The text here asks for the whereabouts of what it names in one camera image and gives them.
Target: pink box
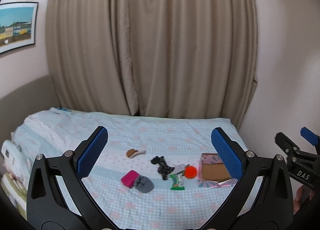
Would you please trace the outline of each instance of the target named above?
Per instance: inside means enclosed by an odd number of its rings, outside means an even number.
[[[125,185],[128,188],[132,188],[134,185],[135,179],[139,176],[140,174],[134,170],[129,171],[126,175],[123,176],[121,179],[121,182],[123,185]]]

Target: green snack wrapper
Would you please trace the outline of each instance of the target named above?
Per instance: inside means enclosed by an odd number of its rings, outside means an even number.
[[[173,181],[171,190],[185,190],[180,174],[170,175],[170,177]]]

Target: picture frame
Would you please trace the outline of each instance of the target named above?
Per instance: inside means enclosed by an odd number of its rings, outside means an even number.
[[[36,44],[37,2],[0,4],[0,54]]]

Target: orange ball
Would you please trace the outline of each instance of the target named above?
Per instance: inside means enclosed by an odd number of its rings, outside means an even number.
[[[197,176],[197,169],[194,166],[188,166],[186,167],[184,176],[186,178],[195,178]]]

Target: curtain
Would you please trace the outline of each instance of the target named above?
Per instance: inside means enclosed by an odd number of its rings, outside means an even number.
[[[133,77],[143,116],[230,118],[255,89],[254,0],[129,0]]]
[[[65,108],[134,115],[128,0],[48,0],[49,72]]]
[[[46,43],[68,108],[239,128],[256,86],[254,0],[49,0]]]

